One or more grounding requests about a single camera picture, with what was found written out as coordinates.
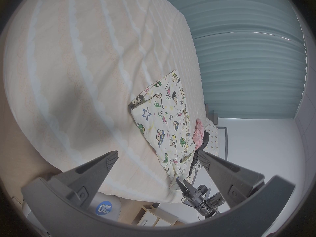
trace white drawer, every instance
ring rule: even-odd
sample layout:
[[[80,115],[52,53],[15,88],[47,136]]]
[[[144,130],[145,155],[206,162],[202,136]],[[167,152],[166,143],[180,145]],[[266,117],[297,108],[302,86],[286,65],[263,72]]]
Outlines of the white drawer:
[[[155,227],[170,227],[171,224],[163,219],[159,219]]]
[[[152,227],[155,224],[157,219],[158,219],[157,216],[153,215],[149,211],[146,211],[144,216],[142,217],[142,219],[139,221],[137,225],[144,226],[144,227]]]

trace bed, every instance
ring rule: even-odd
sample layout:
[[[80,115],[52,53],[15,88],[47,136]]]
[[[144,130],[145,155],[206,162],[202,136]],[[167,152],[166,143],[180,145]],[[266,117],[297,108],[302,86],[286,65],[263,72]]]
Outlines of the bed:
[[[127,105],[174,69],[191,120],[208,122],[190,29],[166,0],[27,0],[3,62],[11,111],[45,160],[67,171],[117,150],[99,191],[160,203],[182,196]]]

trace blue circle label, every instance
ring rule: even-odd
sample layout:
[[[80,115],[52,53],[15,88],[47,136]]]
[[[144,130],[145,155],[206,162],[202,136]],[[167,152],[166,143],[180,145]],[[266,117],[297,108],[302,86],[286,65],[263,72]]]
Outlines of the blue circle label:
[[[112,210],[112,204],[110,201],[103,201],[95,209],[97,215],[106,215]]]

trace pink cloth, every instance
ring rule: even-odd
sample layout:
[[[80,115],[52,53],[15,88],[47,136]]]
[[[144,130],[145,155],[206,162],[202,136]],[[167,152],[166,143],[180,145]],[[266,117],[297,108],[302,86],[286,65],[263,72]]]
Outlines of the pink cloth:
[[[195,143],[195,149],[198,149],[202,145],[203,136],[204,136],[204,126],[202,124],[202,121],[198,118],[195,125],[195,131],[192,137]]]

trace curtain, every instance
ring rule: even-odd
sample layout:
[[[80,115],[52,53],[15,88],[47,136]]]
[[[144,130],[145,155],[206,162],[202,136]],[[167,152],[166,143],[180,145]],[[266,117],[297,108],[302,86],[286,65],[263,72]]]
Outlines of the curtain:
[[[210,110],[223,118],[295,116],[306,48],[288,0],[168,1],[190,27]]]

